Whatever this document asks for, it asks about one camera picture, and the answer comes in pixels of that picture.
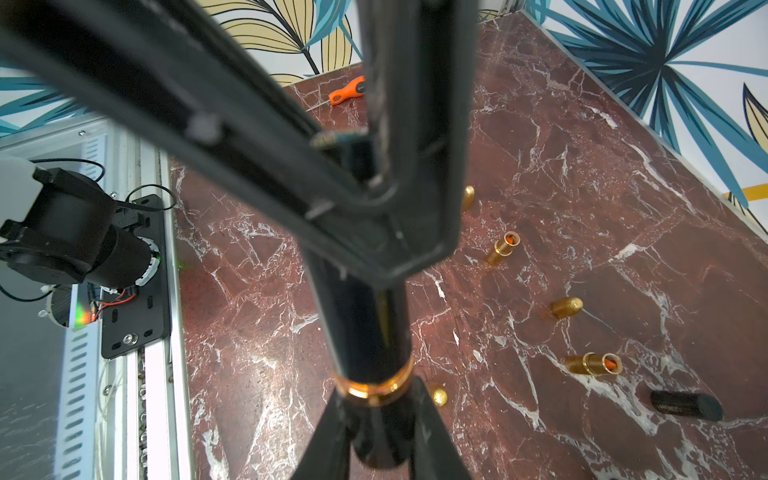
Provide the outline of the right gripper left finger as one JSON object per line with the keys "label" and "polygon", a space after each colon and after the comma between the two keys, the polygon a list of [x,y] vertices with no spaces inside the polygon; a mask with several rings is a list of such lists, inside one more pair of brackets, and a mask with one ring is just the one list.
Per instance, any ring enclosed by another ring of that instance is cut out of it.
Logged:
{"label": "right gripper left finger", "polygon": [[343,406],[343,399],[333,392],[291,480],[349,478],[350,439]]}

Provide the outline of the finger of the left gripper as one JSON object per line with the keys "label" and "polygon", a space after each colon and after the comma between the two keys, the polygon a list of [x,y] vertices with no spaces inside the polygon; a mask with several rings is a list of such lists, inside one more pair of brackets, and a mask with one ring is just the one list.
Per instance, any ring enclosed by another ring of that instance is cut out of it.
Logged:
{"label": "finger of the left gripper", "polygon": [[1,56],[187,162],[348,270],[359,184],[326,134],[192,1],[5,1]]}
{"label": "finger of the left gripper", "polygon": [[363,277],[396,282],[455,249],[467,169],[478,4],[361,1],[365,101],[379,163]]}

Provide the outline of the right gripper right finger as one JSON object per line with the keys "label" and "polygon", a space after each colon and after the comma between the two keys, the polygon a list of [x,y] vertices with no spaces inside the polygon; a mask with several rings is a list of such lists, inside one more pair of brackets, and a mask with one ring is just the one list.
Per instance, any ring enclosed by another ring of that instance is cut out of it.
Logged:
{"label": "right gripper right finger", "polygon": [[412,379],[415,415],[413,447],[409,461],[411,479],[471,478],[453,444],[423,380]]}

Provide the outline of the orange handled screwdriver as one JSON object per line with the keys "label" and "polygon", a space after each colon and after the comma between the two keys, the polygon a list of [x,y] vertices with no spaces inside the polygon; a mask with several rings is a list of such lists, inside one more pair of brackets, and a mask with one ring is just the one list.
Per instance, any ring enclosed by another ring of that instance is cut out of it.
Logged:
{"label": "orange handled screwdriver", "polygon": [[359,76],[351,80],[343,88],[337,89],[328,95],[328,99],[321,101],[318,105],[310,107],[307,112],[317,110],[320,107],[330,105],[338,106],[344,102],[356,98],[361,98],[365,95],[365,77]]}

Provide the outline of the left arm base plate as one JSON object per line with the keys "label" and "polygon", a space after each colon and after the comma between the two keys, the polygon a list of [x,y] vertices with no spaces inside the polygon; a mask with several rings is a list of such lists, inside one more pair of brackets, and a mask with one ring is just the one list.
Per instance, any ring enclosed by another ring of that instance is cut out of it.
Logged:
{"label": "left arm base plate", "polygon": [[114,242],[101,266],[105,276],[97,309],[104,359],[170,336],[165,220],[163,202],[155,194],[134,199],[116,211]]}

